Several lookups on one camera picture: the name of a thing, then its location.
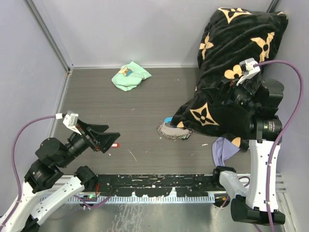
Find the blue handled key ring organizer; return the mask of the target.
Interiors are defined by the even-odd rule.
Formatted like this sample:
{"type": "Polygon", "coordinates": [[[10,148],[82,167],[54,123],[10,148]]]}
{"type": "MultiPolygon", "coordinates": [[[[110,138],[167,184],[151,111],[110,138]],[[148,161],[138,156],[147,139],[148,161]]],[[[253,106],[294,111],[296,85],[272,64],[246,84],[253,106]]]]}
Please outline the blue handled key ring organizer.
{"type": "Polygon", "coordinates": [[[187,140],[193,132],[188,129],[171,126],[171,120],[172,117],[167,117],[164,119],[162,124],[156,128],[158,134],[170,140],[187,140]]]}

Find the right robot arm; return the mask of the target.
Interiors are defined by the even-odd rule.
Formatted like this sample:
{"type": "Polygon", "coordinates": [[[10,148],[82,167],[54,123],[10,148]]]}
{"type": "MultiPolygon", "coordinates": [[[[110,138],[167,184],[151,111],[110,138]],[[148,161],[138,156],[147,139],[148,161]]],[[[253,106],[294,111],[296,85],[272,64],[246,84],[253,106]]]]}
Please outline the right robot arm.
{"type": "Polygon", "coordinates": [[[283,99],[284,86],[277,80],[261,82],[257,90],[246,80],[241,85],[231,82],[226,102],[236,103],[250,117],[249,150],[251,153],[250,184],[245,188],[236,170],[217,166],[213,170],[212,186],[225,189],[231,201],[231,216],[236,222],[270,225],[285,223],[285,215],[278,209],[276,198],[276,163],[280,144],[271,149],[282,130],[282,123],[275,115],[283,99]]]}

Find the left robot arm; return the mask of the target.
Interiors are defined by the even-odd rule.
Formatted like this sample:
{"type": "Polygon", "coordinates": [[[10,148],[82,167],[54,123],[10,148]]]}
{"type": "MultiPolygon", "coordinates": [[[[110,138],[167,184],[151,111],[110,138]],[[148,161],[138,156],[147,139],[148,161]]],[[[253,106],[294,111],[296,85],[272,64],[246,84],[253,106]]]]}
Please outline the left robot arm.
{"type": "Polygon", "coordinates": [[[18,182],[18,195],[7,212],[0,218],[2,232],[37,232],[48,217],[71,196],[92,191],[98,185],[97,175],[81,166],[73,177],[43,202],[41,197],[63,176],[67,167],[85,150],[107,152],[120,137],[118,132],[107,132],[108,125],[87,124],[77,114],[56,114],[66,128],[73,133],[66,144],[57,138],[47,138],[36,151],[37,160],[32,163],[23,182],[18,182]]]}

